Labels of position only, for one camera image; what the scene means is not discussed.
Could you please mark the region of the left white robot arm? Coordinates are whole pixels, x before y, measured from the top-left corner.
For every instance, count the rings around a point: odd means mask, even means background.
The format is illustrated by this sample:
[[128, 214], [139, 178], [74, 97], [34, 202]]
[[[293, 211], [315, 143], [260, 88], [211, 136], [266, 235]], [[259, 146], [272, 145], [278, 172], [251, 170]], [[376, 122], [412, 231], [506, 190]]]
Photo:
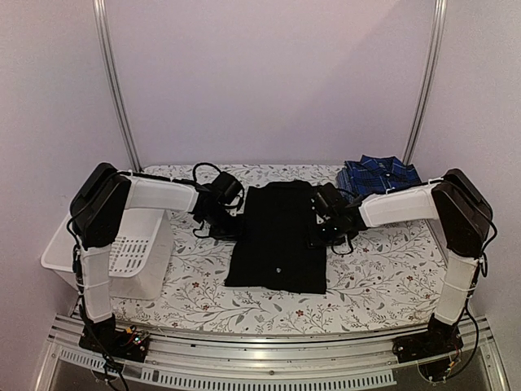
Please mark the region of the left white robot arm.
[[126, 211], [188, 213], [218, 235], [236, 239], [241, 224], [230, 212], [240, 209], [244, 200], [243, 185], [224, 171], [212, 182], [201, 184], [196, 178], [167, 178], [99, 164], [73, 198], [66, 225], [75, 242], [72, 269], [82, 314], [85, 323], [94, 324], [88, 334], [90, 341], [105, 354], [115, 353], [121, 345], [119, 332], [105, 322], [114, 317], [109, 294], [110, 252]]

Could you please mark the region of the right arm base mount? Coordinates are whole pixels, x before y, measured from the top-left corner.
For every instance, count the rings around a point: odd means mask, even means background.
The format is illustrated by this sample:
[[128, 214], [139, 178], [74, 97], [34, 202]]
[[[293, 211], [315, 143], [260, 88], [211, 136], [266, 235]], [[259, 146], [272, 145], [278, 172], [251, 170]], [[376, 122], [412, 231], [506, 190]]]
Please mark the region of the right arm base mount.
[[462, 338], [456, 327], [434, 327], [425, 332], [399, 336], [392, 340], [398, 362], [412, 362], [460, 350]]

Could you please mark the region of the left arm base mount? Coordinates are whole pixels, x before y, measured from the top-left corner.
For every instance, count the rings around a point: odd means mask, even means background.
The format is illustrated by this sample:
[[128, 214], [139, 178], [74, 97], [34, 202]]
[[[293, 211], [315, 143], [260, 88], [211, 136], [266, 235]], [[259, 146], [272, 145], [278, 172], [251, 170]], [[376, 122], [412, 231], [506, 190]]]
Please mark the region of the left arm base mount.
[[145, 362], [149, 344], [149, 335], [137, 332], [135, 327], [118, 330], [98, 324], [85, 326], [79, 341], [82, 349], [132, 362]]

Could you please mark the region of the black long sleeve shirt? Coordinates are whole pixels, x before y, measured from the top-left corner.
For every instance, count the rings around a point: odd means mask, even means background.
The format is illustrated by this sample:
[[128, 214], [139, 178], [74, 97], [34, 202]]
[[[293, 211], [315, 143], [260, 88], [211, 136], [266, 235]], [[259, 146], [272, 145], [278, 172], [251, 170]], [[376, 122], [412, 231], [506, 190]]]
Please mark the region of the black long sleeve shirt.
[[228, 288], [263, 287], [303, 294], [326, 293], [326, 249], [309, 246], [313, 186], [305, 181], [249, 187], [244, 226], [234, 245]]

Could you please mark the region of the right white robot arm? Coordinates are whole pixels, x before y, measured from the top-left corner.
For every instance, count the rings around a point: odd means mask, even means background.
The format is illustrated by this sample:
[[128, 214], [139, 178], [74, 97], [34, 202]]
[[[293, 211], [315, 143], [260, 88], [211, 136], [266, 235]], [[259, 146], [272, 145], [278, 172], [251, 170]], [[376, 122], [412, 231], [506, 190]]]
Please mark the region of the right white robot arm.
[[429, 321], [421, 348], [437, 355], [451, 344], [453, 333], [479, 278], [488, 275], [486, 248], [498, 229], [493, 209], [471, 180], [460, 170], [417, 185], [360, 195], [347, 201], [333, 184], [317, 186], [311, 209], [319, 222], [309, 226], [309, 246], [334, 248], [351, 244], [362, 231], [415, 220], [439, 221], [448, 261], [440, 299]]

